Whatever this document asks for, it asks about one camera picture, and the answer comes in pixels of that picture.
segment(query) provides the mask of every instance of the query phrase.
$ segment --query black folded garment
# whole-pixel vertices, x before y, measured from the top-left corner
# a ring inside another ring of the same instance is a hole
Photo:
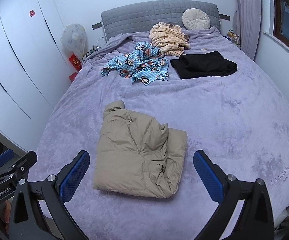
[[[229,76],[237,71],[237,64],[225,59],[218,51],[206,54],[185,54],[179,59],[171,59],[172,67],[181,79]]]

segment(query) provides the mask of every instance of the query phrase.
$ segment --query white round cushion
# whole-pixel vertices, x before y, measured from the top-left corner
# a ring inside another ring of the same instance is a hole
[[[205,30],[211,25],[208,15],[196,8],[186,10],[182,14],[182,22],[188,30]]]

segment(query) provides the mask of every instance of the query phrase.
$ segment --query curtain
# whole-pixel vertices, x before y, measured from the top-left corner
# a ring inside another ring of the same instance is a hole
[[[261,25],[261,0],[238,0],[237,34],[241,36],[241,50],[254,59]]]

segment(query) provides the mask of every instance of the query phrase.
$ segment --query red box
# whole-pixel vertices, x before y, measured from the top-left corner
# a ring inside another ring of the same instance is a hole
[[[78,70],[78,72],[82,69],[81,61],[76,57],[76,55],[72,54],[69,58],[72,65]]]
[[[70,78],[70,80],[71,80],[71,82],[73,82],[74,81],[74,79],[76,78],[76,76],[77,76],[77,72],[75,72],[75,73],[73,73],[72,75],[70,75],[69,76],[69,78]]]

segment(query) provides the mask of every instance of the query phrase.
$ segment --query brown window frame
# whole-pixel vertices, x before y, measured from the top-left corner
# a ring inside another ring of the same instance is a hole
[[[274,0],[273,35],[289,47],[289,39],[281,34],[281,0]]]

